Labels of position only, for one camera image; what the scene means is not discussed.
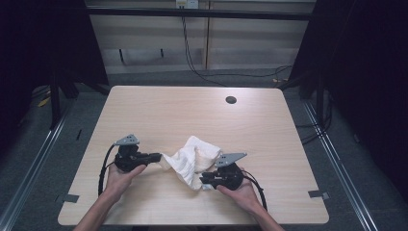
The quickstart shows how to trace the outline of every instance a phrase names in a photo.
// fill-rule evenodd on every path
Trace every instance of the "gray carpet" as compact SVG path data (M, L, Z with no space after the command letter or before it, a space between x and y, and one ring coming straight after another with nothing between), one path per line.
M273 74L273 70L219 70L206 73L240 73L248 75ZM279 73L282 80L288 71ZM203 80L191 71L174 71L146 74L111 75L111 86L211 86L221 85ZM277 84L268 77L249 76L207 76L227 87L273 88ZM93 128L101 113L107 96L79 85L79 97L63 100L63 106L73 104L64 128L60 133L43 169L32 188L13 230L71 230L58 224L57 217L62 204L55 202L59 194L68 192L70 184L88 145ZM296 125L310 124L297 89L284 91L288 106ZM50 104L38 108L38 99L27 114L19 131L19 138L8 150L7 159L2 161L0 173L0 212L16 192L30 164L45 140L51 121ZM301 138L313 135L313 127L299 127ZM366 202L379 230L408 230L408 207L390 181L375 166L363 143L354 139L352 129L333 108L332 124L328 134L337 148L342 161ZM323 225L283 225L286 230L364 230L349 202L339 178L331 166L319 139L304 145L308 160L315 174L319 188L328 192L330 198L325 205L330 220ZM101 230L131 230L131 227L103 227Z

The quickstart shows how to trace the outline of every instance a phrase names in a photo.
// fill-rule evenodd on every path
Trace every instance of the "forearm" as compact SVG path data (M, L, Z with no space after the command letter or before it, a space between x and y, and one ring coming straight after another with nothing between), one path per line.
M262 207L261 204L257 204L249 211L263 231L282 231L284 230L276 220L268 213L267 210Z
M102 193L89 208L74 230L98 230L114 204L115 200L111 196Z

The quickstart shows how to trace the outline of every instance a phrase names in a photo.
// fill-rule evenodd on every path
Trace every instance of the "black cable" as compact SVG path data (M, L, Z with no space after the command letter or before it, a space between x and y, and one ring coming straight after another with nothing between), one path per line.
M108 166L106 166L106 163L108 162L109 155L111 154L112 149L115 146L112 144L112 146L109 148L108 152L106 153L105 160L103 162L102 168L101 168L101 173L99 174L99 184L98 184L98 196L103 192L103 180L105 178L105 172Z
M326 107L326 119L324 120L325 125L323 126L321 131L318 131L317 134L305 137L302 140L302 144L305 145L311 141L314 141L315 139L323 136L327 130L330 128L331 125L331 121L332 121L332 107L333 107L333 99L331 98L331 96L328 96L328 104Z
M259 192L259 196L261 196L262 206L264 206L265 210L267 211L268 206L267 206L267 201L265 200L264 189L261 188L261 186L258 184L258 181L255 180L255 178L252 179L252 178L250 178L248 176L244 176L243 178L250 180L256 186L256 188L258 189L258 192Z
M40 95L42 95L42 94L44 94L44 93L46 93L46 92L48 92L48 91L49 91L49 86L45 86L45 87L41 88L40 90L37 90L37 91L33 92L33 93L31 94L31 98L32 98L32 99L37 98L37 97L39 97Z
M263 77L269 77L269 76L273 76L276 75L284 70L286 70L287 68L292 67L291 65L282 65L282 66L278 66L275 71L271 74L265 74L265 75L247 75L247 74L236 74L236 73L232 73L232 74L202 74L202 73L198 73L198 71L195 69L194 64L192 62L192 57L191 57L191 52L190 52L190 46L189 46L189 40L187 37L187 27L186 27L186 18L182 17L182 22L183 22L183 34L184 34L184 43L185 43L185 53L186 53L186 59L187 59L187 64L189 65L190 70L196 74L198 77L200 77L201 79L203 79L204 81L207 82L211 82L223 87L227 87L219 82L216 81L212 81L209 79L204 78L205 77L213 77L213 76L243 76L243 77L252 77L252 78L263 78Z

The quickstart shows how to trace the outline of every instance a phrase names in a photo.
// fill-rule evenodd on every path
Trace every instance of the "wrist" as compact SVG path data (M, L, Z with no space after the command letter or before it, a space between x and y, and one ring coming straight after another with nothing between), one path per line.
M259 203L259 201L253 201L247 210L247 212L252 216L257 216L263 211L265 211L265 208Z
M106 189L99 195L98 199L101 199L110 206L113 206L120 199L120 195L117 195L117 193L112 190Z

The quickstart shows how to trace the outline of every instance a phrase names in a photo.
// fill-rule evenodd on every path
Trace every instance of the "aluminum rail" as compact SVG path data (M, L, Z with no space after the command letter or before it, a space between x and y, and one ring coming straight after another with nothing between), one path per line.
M159 8L123 8L94 7L86 8L40 8L43 13L84 13L93 15L140 15L140 16L175 16L175 17L216 17L216 18L246 18L270 20L309 21L312 19L333 18L335 15L319 15L313 13L276 13L247 12L196 9L159 9Z
M37 182L39 174L42 170L42 167L45 165L50 152L56 142L58 136L63 130L65 120L71 111L74 101L68 102L66 111L61 117L60 121L53 130L50 130L47 138L42 144L41 149L39 150L37 157L34 159L31 164L28 172L26 173L23 181L19 185L17 191L14 193L12 200L9 202L5 208L1 218L0 218L0 231L10 231L12 230L15 221L17 220L18 215L20 214L33 186Z
M304 107L310 120L314 124L318 124L317 115L312 104L310 102L307 102L304 104ZM356 213L357 218L360 220L364 230L378 231L378 228L375 225L375 222L370 214L370 210L355 188L332 141L328 137L327 133L324 132L318 125L315 126L315 129L317 134L319 135L320 142L324 150L326 151L327 157L329 158L333 168L335 169L337 176L339 177L339 180L343 186L343 189L348 197L348 200L350 201L351 206L353 207L354 212Z

